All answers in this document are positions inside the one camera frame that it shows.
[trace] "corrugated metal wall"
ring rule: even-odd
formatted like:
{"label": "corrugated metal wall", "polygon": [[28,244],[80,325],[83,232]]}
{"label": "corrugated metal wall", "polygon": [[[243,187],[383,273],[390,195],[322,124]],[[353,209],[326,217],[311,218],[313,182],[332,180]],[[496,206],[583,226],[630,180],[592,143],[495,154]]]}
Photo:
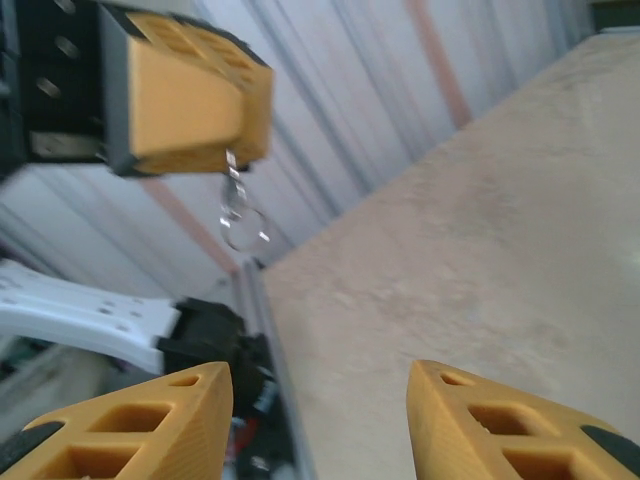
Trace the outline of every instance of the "corrugated metal wall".
{"label": "corrugated metal wall", "polygon": [[[281,258],[591,33],[585,0],[196,0],[277,74],[273,151],[246,176]],[[30,168],[5,186],[5,242],[78,282],[203,295],[244,257],[216,176],[149,181]]]}

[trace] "metal hook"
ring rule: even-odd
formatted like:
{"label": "metal hook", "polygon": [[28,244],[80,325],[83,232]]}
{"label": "metal hook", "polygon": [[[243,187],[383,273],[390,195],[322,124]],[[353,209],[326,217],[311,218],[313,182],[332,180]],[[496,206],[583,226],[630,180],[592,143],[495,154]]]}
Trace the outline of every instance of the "metal hook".
{"label": "metal hook", "polygon": [[[248,252],[259,249],[264,243],[271,241],[268,235],[269,219],[260,210],[249,206],[247,190],[240,179],[240,172],[236,163],[236,157],[231,151],[227,151],[228,172],[225,185],[222,190],[222,215],[220,225],[224,241],[237,252]],[[253,212],[260,220],[260,231],[255,241],[247,245],[240,245],[231,237],[234,224],[239,223],[247,214]]]}

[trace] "orange stripe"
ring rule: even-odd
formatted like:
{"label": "orange stripe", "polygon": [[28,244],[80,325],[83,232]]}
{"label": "orange stripe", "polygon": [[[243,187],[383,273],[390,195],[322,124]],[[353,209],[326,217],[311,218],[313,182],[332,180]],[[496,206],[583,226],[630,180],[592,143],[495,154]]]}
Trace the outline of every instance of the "orange stripe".
{"label": "orange stripe", "polygon": [[238,264],[224,251],[204,225],[187,209],[182,201],[161,180],[143,180],[142,188],[160,205],[167,214],[182,227],[182,229],[196,242],[227,273],[238,270]]}
{"label": "orange stripe", "polygon": [[405,0],[405,4],[409,10],[409,16],[413,20],[414,28],[420,37],[422,49],[433,69],[440,91],[447,102],[453,123],[460,129],[473,118],[471,109],[464,98],[442,40],[435,29],[431,14],[425,7],[425,0]]}

